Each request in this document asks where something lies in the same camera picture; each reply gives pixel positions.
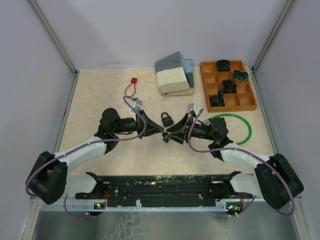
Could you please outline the black Kaijing padlock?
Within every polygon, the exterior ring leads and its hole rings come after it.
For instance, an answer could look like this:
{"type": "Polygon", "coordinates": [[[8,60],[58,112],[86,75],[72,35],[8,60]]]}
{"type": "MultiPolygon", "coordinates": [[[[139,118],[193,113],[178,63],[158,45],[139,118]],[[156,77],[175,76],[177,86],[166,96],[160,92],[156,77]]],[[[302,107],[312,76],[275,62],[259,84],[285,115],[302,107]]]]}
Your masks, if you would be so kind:
{"type": "Polygon", "coordinates": [[[162,121],[162,124],[165,128],[168,128],[168,127],[174,125],[174,121],[173,121],[172,117],[167,112],[161,113],[161,121],[162,121]]]}

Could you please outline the black-headed key bunch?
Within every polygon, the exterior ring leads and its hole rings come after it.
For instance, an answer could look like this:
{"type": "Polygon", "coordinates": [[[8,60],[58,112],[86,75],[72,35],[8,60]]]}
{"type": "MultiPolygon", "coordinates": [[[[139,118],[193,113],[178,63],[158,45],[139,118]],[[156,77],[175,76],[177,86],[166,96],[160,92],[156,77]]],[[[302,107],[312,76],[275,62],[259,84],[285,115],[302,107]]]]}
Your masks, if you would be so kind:
{"type": "Polygon", "coordinates": [[[168,142],[170,141],[168,135],[169,135],[169,133],[167,133],[167,132],[164,132],[164,133],[162,134],[162,137],[163,137],[162,140],[163,140],[165,143],[168,143],[168,142]]]}

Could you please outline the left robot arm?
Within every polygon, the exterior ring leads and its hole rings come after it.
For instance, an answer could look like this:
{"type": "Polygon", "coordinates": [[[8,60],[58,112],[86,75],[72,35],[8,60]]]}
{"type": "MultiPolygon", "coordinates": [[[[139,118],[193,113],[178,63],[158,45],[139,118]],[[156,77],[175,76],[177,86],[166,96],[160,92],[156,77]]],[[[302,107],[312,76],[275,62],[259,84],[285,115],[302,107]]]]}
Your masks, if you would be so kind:
{"type": "Polygon", "coordinates": [[[136,137],[142,139],[163,133],[164,128],[152,121],[144,110],[121,118],[114,108],[107,108],[102,112],[97,132],[88,141],[65,152],[45,151],[38,156],[25,182],[26,192],[48,205],[55,203],[65,193],[70,171],[108,154],[121,142],[118,135],[130,132],[136,132],[136,137]]]}

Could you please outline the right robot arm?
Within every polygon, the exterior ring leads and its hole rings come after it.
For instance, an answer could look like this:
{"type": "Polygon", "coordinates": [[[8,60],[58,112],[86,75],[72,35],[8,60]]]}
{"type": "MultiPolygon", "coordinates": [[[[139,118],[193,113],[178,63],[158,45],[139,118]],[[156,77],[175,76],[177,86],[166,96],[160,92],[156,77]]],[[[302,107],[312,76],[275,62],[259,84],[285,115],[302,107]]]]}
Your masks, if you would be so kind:
{"type": "Polygon", "coordinates": [[[223,185],[229,198],[247,193],[265,200],[273,209],[280,211],[291,204],[294,212],[295,197],[304,191],[304,186],[285,156],[259,155],[250,152],[228,138],[229,130],[224,118],[216,117],[208,122],[199,122],[186,114],[184,118],[163,133],[163,141],[190,143],[191,139],[210,140],[206,153],[224,163],[237,165],[246,172],[234,173],[223,185]]]}

